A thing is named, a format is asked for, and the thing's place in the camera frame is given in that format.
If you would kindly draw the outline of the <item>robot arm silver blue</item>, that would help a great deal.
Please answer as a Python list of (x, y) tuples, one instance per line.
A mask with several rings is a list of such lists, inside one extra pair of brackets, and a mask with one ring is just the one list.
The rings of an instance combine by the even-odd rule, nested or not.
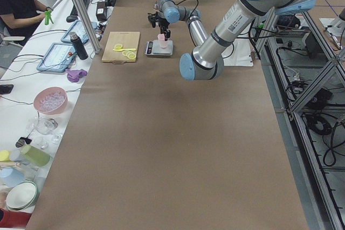
[(197, 44), (192, 53), (180, 58), (180, 74), (186, 80), (211, 80), (224, 69), (222, 53), (256, 18), (274, 8), (277, 15), (291, 15), (312, 9), (316, 0), (236, 0), (210, 35), (206, 34), (199, 13), (175, 4), (157, 0), (158, 16), (169, 24), (187, 23), (191, 38)]

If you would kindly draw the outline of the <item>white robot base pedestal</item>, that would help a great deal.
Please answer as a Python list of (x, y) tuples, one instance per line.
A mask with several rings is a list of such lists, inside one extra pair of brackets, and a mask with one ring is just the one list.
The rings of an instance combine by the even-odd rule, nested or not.
[(251, 45), (248, 39), (236, 39), (222, 53), (225, 66), (253, 66)]

